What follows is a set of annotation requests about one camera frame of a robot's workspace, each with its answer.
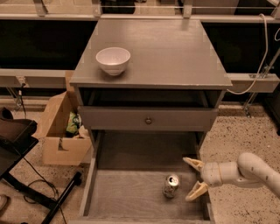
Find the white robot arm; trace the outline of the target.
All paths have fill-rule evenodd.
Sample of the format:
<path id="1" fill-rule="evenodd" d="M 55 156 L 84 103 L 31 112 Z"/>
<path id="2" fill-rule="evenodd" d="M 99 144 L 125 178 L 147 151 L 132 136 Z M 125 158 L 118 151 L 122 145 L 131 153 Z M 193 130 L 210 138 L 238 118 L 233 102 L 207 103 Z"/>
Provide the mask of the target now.
<path id="1" fill-rule="evenodd" d="M 200 173 L 202 181 L 197 181 L 185 196 L 192 201 L 203 195 L 210 187 L 230 184 L 242 188 L 266 186 L 280 198 L 280 173 L 273 170 L 253 153 L 242 153 L 235 162 L 203 163 L 198 159 L 184 157 L 183 160 Z"/>

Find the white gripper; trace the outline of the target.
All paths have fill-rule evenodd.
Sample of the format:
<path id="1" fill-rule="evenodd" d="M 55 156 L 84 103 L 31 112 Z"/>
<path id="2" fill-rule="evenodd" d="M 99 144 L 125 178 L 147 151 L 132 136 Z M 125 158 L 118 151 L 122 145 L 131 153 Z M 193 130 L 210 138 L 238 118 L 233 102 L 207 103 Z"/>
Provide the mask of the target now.
<path id="1" fill-rule="evenodd" d="M 200 172 L 204 182 L 197 181 L 192 190 L 185 196 L 186 201 L 196 200 L 208 191 L 209 186 L 216 187 L 222 185 L 221 171 L 216 162 L 204 164 L 202 161 L 190 157 L 183 157 L 183 160 L 196 171 Z"/>

